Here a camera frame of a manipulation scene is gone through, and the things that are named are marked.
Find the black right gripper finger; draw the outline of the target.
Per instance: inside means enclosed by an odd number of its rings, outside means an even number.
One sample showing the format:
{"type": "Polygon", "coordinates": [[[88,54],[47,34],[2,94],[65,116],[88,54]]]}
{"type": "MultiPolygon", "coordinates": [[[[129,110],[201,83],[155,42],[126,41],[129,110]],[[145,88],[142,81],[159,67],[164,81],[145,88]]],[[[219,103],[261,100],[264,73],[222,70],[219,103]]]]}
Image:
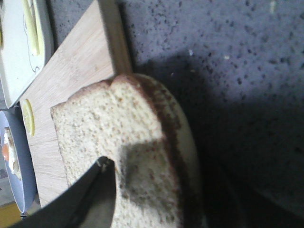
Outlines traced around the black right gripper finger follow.
{"type": "Polygon", "coordinates": [[[109,228],[116,200],[115,165],[100,157],[62,195],[15,228],[109,228]]]}

